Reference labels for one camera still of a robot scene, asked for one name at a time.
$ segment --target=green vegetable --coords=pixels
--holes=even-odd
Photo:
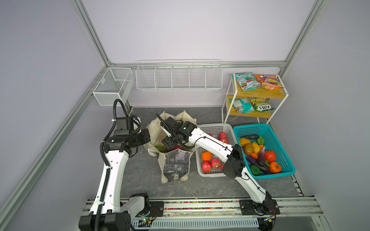
[[[265,145],[265,139],[260,136],[258,139],[257,139],[257,144],[258,145]]]
[[[163,153],[168,151],[167,148],[163,145],[155,145],[155,147],[158,149],[158,151],[163,152]]]
[[[260,171],[259,167],[255,166],[255,165],[250,166],[250,171],[255,176],[259,176],[261,174],[261,171]]]

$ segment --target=black mounting plate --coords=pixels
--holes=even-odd
[[[272,200],[272,201],[274,203],[275,214],[276,215],[280,214],[280,210],[279,210],[276,200]],[[258,213],[256,213],[256,206],[258,205],[262,206],[261,204],[255,203],[252,200],[239,200],[239,205],[240,205],[240,210],[242,212],[242,215],[258,215]],[[263,212],[264,212],[264,215],[274,215],[274,212],[272,212],[271,210],[264,209]]]
[[[163,201],[150,201],[150,213],[146,217],[155,217],[155,212],[157,212],[157,217],[163,217],[164,212],[164,202]]]

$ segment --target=white mesh basket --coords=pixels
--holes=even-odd
[[[225,132],[226,133],[226,138],[229,141],[229,144],[234,145],[237,142],[236,137],[234,135],[234,131],[232,129],[232,126],[228,123],[210,123],[210,124],[202,124],[198,125],[198,127],[205,133],[210,133],[214,138],[218,138],[218,134],[220,132]],[[202,170],[202,153],[206,152],[207,150],[203,149],[202,147],[199,147],[195,151],[195,158],[196,158],[196,166],[198,168],[198,173],[201,176],[204,177],[219,177],[219,176],[226,176],[225,174],[222,173],[221,167],[214,169],[211,168],[211,170],[207,173],[205,173]]]
[[[92,91],[102,106],[113,106],[116,99],[125,102],[134,84],[131,68],[109,67]]]
[[[221,61],[138,63],[136,85],[140,91],[220,90]]]

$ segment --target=snack bag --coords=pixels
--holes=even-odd
[[[262,83],[262,87],[269,90],[280,90],[283,85],[279,82],[275,75],[256,75],[258,82]]]
[[[247,98],[235,99],[233,106],[235,108],[235,111],[237,111],[238,113],[248,113],[254,111]]]
[[[252,72],[235,74],[235,79],[243,91],[253,90],[261,87],[261,84],[252,76]]]
[[[253,107],[258,112],[267,112],[269,110],[274,110],[275,108],[271,107],[267,99],[264,98],[249,98],[253,104]]]

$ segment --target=blue basket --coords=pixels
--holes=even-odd
[[[296,172],[296,168],[294,167],[292,161],[289,159],[283,146],[279,142],[270,125],[265,123],[240,125],[234,127],[233,131],[239,145],[240,145],[239,139],[241,136],[258,134],[259,136],[263,136],[263,138],[265,139],[266,150],[273,150],[276,153],[276,162],[278,162],[281,165],[282,168],[281,172],[276,174],[266,174],[261,172],[261,175],[259,176],[255,176],[250,172],[249,168],[250,163],[247,161],[247,159],[245,159],[245,156],[243,155],[245,163],[248,163],[247,165],[248,171],[255,179],[268,179],[274,177],[288,176]]]

